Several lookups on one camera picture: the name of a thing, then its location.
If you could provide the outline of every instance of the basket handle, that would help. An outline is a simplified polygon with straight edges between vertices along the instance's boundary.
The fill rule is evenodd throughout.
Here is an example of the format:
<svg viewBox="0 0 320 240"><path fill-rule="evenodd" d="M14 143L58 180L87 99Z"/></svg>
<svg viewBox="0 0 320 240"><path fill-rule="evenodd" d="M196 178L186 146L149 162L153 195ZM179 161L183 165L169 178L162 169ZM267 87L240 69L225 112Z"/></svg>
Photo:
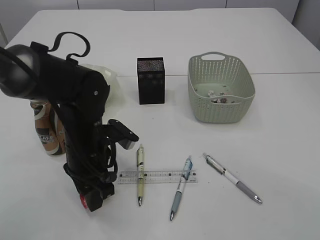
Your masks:
<svg viewBox="0 0 320 240"><path fill-rule="evenodd" d="M224 54L224 53L222 53L222 52L218 52L218 51L209 51L209 52L206 52L206 53L203 53L203 54L198 55L198 57L200 57L200 59L201 59L202 61L211 61L211 60L204 60L204 59L202 59L203 56L207 56L207 55L220 55L220 56L224 56L224 59L222 59L222 60L215 60L215 61L224 61L224 60L226 60L227 57L229 57L228 55L226 55L226 54Z"/></svg>

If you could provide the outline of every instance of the ruler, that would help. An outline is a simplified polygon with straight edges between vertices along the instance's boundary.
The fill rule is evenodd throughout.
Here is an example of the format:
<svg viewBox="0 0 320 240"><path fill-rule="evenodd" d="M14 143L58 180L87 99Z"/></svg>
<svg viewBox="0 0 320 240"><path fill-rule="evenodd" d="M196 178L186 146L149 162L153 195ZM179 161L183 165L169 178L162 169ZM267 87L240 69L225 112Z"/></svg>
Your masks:
<svg viewBox="0 0 320 240"><path fill-rule="evenodd" d="M180 177L186 171L179 170L159 170L143 171L145 184L165 184L178 183ZM137 184L139 171L121 171L118 173L118 184ZM190 171L187 183L197 183L196 171Z"/></svg>

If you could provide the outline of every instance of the beige pen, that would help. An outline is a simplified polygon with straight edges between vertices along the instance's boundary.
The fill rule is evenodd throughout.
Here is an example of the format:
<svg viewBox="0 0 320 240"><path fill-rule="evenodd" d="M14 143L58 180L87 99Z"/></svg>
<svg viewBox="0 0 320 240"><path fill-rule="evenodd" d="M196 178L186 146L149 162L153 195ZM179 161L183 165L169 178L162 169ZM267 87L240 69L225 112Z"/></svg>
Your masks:
<svg viewBox="0 0 320 240"><path fill-rule="evenodd" d="M138 170L138 204L141 207L142 200L144 198L144 161L145 161L145 151L142 144L140 144L139 149L136 151L136 166Z"/></svg>

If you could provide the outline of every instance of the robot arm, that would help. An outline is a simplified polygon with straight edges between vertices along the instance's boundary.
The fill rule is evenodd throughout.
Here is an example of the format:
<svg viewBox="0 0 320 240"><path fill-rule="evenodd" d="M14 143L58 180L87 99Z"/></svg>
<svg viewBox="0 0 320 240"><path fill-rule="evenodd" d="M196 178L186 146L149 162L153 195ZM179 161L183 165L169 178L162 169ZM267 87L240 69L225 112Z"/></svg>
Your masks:
<svg viewBox="0 0 320 240"><path fill-rule="evenodd" d="M71 53L64 60L48 54L58 49L64 34L75 34L85 41L83 55ZM72 178L83 206L94 211L114 194L116 143L130 149L139 137L118 120L102 124L110 86L102 74L79 66L71 58L85 57L89 51L88 40L74 32L60 33L51 50L37 42L30 47L0 48L0 89L10 97L51 103L65 130L63 168Z"/></svg>

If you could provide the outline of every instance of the beverage bottle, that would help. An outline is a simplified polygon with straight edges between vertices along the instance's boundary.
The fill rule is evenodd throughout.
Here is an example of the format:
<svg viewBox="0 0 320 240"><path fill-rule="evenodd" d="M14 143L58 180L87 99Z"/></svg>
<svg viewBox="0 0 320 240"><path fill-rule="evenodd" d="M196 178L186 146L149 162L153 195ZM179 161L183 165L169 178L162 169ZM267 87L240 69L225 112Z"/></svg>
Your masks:
<svg viewBox="0 0 320 240"><path fill-rule="evenodd" d="M35 131L48 155L65 153L64 127L51 104L46 101L30 101L34 111Z"/></svg>

